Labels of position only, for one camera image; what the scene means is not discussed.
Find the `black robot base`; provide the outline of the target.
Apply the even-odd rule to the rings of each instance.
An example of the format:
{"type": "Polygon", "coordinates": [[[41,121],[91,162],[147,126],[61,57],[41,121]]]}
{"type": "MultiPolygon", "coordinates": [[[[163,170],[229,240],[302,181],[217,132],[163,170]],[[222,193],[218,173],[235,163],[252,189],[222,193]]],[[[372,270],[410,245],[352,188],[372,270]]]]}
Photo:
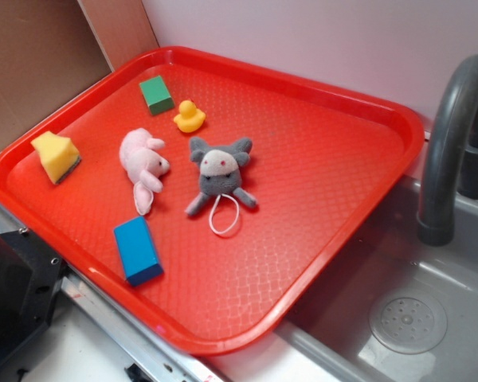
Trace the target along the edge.
{"type": "Polygon", "coordinates": [[[35,232],[0,233],[0,369],[51,325],[64,270],[35,232]]]}

